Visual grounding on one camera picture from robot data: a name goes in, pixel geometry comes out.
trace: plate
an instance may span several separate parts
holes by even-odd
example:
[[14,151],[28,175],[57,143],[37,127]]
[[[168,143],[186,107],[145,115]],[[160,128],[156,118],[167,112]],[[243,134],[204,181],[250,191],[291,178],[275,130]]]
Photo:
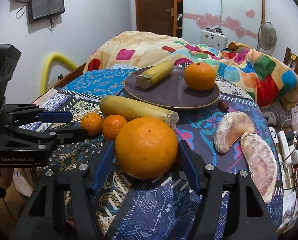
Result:
[[140,101],[171,110],[198,109],[216,103],[220,90],[215,84],[208,91],[195,91],[184,81],[183,67],[173,67],[171,74],[148,89],[142,89],[136,84],[136,77],[151,67],[139,69],[124,82],[125,91]]

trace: white suitcase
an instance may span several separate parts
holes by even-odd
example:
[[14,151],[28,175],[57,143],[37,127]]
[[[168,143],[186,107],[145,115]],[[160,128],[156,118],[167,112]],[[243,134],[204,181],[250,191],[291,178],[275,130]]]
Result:
[[223,50],[227,45],[227,36],[219,28],[206,28],[201,32],[201,44],[205,44],[214,49]]

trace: tablecloth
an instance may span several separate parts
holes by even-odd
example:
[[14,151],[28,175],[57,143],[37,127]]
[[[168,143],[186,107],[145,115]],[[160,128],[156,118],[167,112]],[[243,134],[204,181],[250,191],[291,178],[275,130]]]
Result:
[[[50,128],[79,126],[80,119],[89,112],[100,112],[99,102],[104,95],[116,95],[123,88],[125,78],[135,69],[108,69],[87,72],[58,93],[45,104],[49,110],[71,111],[73,121],[69,124],[33,123],[24,126],[30,130],[45,131]],[[257,104],[250,98],[221,93],[229,111],[247,113],[259,134],[271,147],[280,167],[270,132]],[[217,124],[224,116],[216,106],[179,112],[180,122],[176,134],[190,147],[202,155],[206,163],[216,165],[220,170],[237,173],[247,170],[246,161],[236,142],[226,155],[217,155],[213,146],[213,135]],[[103,146],[103,136],[92,140],[61,145],[50,156],[49,166],[38,169],[38,176],[53,166],[58,172],[75,171],[80,163],[88,162],[91,155],[97,154]],[[66,192],[65,207],[67,219],[72,219],[70,192]],[[183,171],[172,168],[162,177],[154,180],[137,180],[121,171],[116,160],[111,172],[98,195],[90,195],[89,201],[95,220],[100,223],[107,239],[182,239],[185,240],[192,226],[195,213],[202,196],[192,191]],[[223,192],[222,207],[214,239],[221,239],[226,222],[229,192]],[[277,227],[282,218],[283,188],[281,172],[278,171],[276,189],[272,201],[267,205],[274,225]]]

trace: blanket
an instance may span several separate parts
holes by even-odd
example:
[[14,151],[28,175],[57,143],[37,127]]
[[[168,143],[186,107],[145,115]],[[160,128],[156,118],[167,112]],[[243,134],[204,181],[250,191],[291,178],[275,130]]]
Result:
[[103,44],[91,55],[84,73],[115,64],[138,68],[170,60],[175,66],[205,62],[216,74],[247,92],[260,107],[280,100],[286,110],[298,101],[298,76],[279,60],[237,42],[223,51],[182,38],[149,32],[126,31]]

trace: citrus fruit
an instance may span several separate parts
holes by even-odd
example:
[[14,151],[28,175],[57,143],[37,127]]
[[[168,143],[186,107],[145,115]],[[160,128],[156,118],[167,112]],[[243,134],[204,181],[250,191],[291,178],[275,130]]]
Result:
[[123,171],[142,179],[163,175],[177,157],[178,139],[163,121],[141,117],[118,133],[115,153]]
[[107,116],[102,123],[102,133],[106,140],[114,141],[118,132],[128,121],[121,115],[112,114]]
[[206,91],[213,88],[216,74],[207,63],[192,63],[184,71],[184,81],[188,87],[197,91]]
[[102,129],[102,117],[94,112],[86,114],[80,126],[88,131],[88,135],[97,135]]

